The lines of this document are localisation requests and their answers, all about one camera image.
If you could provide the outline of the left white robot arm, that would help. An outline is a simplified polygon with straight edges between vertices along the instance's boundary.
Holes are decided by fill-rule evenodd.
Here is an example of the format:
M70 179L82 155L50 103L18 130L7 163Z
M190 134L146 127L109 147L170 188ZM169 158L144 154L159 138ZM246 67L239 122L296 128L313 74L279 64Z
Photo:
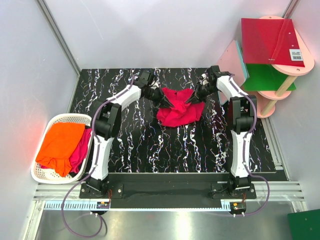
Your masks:
M101 103L91 121L94 146L91 167L84 178L87 187L84 193L97 198L109 195L109 156L121 128L122 111L141 98L152 101L158 108L174 106L160 88L154 73L147 70L132 75L130 83L123 90Z

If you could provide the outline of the crimson red t shirt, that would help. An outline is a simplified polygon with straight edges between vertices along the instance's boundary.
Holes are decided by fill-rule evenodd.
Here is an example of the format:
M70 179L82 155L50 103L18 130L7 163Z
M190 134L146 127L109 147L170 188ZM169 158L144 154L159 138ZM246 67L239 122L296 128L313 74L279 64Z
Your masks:
M156 118L162 126L175 128L200 120L205 103L187 103L194 92L192 89L176 91L165 87L162 90L173 105L170 108L159 108Z

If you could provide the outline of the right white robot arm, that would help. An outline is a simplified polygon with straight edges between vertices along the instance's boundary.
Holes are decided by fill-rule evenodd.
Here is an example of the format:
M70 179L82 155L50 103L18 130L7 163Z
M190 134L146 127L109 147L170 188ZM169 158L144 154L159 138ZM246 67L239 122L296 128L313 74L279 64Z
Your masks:
M227 126L232 136L233 155L226 186L213 190L212 195L226 193L231 198L242 199L251 190L250 142L257 123L257 98L244 92L231 73L213 65L202 75L186 103L203 103L216 92L223 93L228 100Z

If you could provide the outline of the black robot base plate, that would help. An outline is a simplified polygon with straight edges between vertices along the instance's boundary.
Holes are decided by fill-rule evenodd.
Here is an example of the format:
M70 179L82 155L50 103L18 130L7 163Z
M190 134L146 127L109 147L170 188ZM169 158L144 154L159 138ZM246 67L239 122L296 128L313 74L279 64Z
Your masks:
M258 186L266 186L256 177L251 185L241 187L229 173L111 173L100 186L101 190L82 183L81 199L111 198L111 208L133 210L209 209L222 206L221 200L256 200Z

